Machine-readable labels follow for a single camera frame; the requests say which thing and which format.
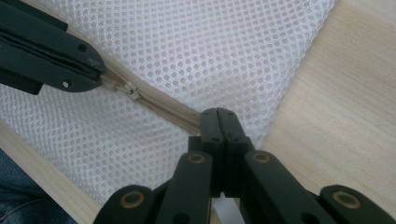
light wood surface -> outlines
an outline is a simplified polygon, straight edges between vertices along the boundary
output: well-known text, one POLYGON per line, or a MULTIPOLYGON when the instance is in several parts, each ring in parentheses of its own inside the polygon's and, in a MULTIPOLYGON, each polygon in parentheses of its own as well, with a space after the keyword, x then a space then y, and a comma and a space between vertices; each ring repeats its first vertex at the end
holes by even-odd
MULTIPOLYGON (((307 189, 318 193, 324 186, 346 185, 396 217, 394 12, 393 0, 338 2, 291 83, 263 149, 307 189)), ((93 221, 100 205, 1 121, 0 148, 78 223, 93 221)))

honeycomb mesh fabric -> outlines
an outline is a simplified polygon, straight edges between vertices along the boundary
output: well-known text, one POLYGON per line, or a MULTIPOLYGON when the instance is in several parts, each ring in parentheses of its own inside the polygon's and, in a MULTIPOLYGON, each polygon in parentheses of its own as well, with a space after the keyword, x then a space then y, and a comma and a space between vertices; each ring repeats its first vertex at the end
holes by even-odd
MULTIPOLYGON (((260 147, 335 0, 39 1, 181 103, 236 112, 260 147)), ((187 149, 183 131, 121 93, 0 92, 1 119, 100 203, 158 186, 187 149)))

zipper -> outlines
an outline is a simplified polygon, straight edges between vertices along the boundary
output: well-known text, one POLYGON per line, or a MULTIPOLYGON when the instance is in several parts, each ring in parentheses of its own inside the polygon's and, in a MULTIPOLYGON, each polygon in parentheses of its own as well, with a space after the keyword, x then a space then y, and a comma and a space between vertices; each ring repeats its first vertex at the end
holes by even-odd
MULTIPOLYGON (((37 0, 23 1, 62 21, 62 18, 37 0)), ((133 101, 137 101, 146 106, 161 117, 184 129, 189 134, 197 135, 199 133, 200 114, 197 111, 150 86, 111 57, 107 52, 92 43, 87 36, 73 26, 68 27, 67 33, 90 43, 98 51, 107 68, 107 72, 101 75, 101 81, 105 89, 124 92, 133 101)))

blue jeans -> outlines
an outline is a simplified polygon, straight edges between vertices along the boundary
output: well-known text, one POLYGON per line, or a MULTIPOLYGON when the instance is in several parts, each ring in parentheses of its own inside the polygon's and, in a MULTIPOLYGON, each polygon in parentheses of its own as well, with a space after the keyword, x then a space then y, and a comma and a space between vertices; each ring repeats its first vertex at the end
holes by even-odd
POLYGON ((0 223, 76 222, 0 149, 0 223))

mesh bag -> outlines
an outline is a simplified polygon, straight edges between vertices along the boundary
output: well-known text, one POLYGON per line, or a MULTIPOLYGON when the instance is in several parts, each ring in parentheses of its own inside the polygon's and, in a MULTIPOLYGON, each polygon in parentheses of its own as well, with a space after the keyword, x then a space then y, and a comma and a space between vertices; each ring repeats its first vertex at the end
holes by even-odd
MULTIPOLYGON (((39 0, 152 87, 200 112, 225 107, 260 147, 334 0, 39 0)), ((120 92, 38 96, 0 85, 0 118, 99 203, 155 188, 186 132, 120 92)))

